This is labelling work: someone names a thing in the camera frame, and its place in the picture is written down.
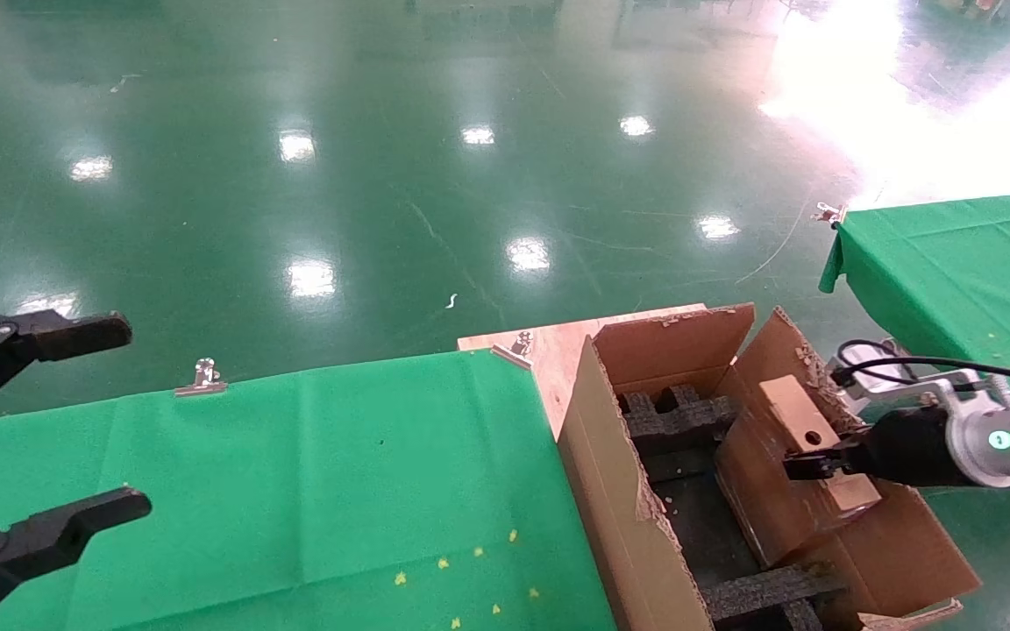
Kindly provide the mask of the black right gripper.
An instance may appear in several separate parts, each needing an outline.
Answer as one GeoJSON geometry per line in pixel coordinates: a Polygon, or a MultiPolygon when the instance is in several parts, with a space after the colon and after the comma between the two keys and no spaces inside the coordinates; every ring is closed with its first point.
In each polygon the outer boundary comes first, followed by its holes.
{"type": "Polygon", "coordinates": [[[858,441],[789,454],[783,470],[791,480],[867,474],[920,488],[962,486],[964,472],[947,443],[949,422],[949,411],[939,405],[898,408],[871,424],[858,441]]]}

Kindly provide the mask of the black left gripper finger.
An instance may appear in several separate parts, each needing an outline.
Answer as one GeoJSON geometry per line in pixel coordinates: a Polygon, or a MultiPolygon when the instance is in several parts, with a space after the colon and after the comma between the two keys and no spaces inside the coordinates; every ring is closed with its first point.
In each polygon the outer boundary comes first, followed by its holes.
{"type": "Polygon", "coordinates": [[[152,499],[132,487],[53,507],[0,530],[0,604],[25,582],[80,562],[89,540],[144,519],[152,499]]]}
{"type": "Polygon", "coordinates": [[[53,310],[0,313],[0,388],[36,362],[61,362],[128,346],[132,327],[119,312],[67,318],[53,310]]]}

